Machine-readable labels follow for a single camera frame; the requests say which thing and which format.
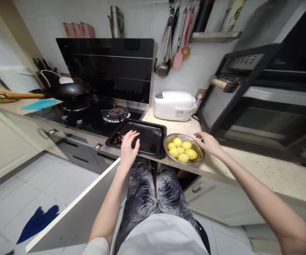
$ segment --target wooden pan handle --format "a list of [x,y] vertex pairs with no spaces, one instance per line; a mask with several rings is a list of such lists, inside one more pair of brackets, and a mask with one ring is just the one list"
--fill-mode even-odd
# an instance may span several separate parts
[[217,87],[221,88],[221,89],[224,89],[227,85],[226,82],[224,81],[221,81],[221,80],[218,80],[216,78],[213,78],[212,81],[211,81],[214,85],[216,85]]
[[21,93],[12,93],[12,92],[0,93],[0,99],[29,99],[29,98],[42,99],[42,98],[45,98],[45,95],[44,94],[21,94]]

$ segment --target lemon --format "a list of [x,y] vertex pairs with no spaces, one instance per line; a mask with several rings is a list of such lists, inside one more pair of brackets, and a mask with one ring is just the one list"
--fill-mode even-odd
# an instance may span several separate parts
[[182,141],[180,138],[177,137],[173,140],[173,144],[175,144],[176,147],[181,147]]
[[181,162],[186,163],[188,161],[189,157],[187,154],[185,153],[181,153],[180,156],[178,157],[178,160],[180,160]]
[[167,148],[168,148],[169,150],[170,150],[170,149],[175,149],[176,146],[175,146],[175,144],[170,143],[170,144],[167,146]]
[[177,150],[179,153],[185,153],[185,149],[183,147],[178,147]]
[[170,150],[169,150],[169,154],[172,155],[172,157],[174,157],[174,158],[178,158],[179,155],[180,155],[180,153],[178,152],[178,150],[175,149],[175,148],[170,149]]
[[188,155],[189,159],[196,159],[198,156],[195,150],[192,150],[192,149],[185,150],[185,153]]
[[191,144],[190,142],[184,142],[184,143],[182,144],[182,147],[183,147],[184,149],[190,149],[190,148],[192,148],[192,144]]

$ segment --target black baking tray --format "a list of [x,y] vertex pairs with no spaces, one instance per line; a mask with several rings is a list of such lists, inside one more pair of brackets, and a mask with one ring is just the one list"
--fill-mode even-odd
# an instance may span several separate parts
[[122,124],[109,136],[106,146],[120,149],[121,144],[115,144],[114,139],[117,132],[125,135],[130,130],[140,133],[132,142],[132,148],[135,147],[136,140],[140,138],[140,149],[138,155],[148,156],[155,159],[163,159],[166,152],[163,148],[163,140],[167,135],[166,126],[154,124],[141,120],[125,119]]

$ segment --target oven door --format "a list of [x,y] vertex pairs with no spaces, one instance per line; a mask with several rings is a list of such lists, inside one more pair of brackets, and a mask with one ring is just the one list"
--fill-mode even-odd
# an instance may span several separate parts
[[252,86],[213,136],[225,146],[306,163],[306,92]]

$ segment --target metal bowl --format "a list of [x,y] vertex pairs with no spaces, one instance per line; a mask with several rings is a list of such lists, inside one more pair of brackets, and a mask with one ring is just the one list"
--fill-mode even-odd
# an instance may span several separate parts
[[[193,160],[189,160],[187,163],[181,162],[180,160],[172,157],[172,155],[170,155],[170,153],[168,152],[168,144],[172,143],[173,140],[175,138],[180,138],[182,142],[190,142],[192,144],[192,149],[195,150],[195,152],[197,153],[197,158],[193,159]],[[170,134],[168,136],[165,137],[165,139],[163,140],[163,147],[165,149],[165,151],[167,152],[167,154],[174,159],[175,161],[179,162],[180,164],[183,165],[188,165],[188,166],[196,166],[196,165],[200,165],[201,162],[204,160],[204,156],[205,153],[204,151],[193,141],[193,138],[188,136],[188,135],[184,135],[184,134]]]

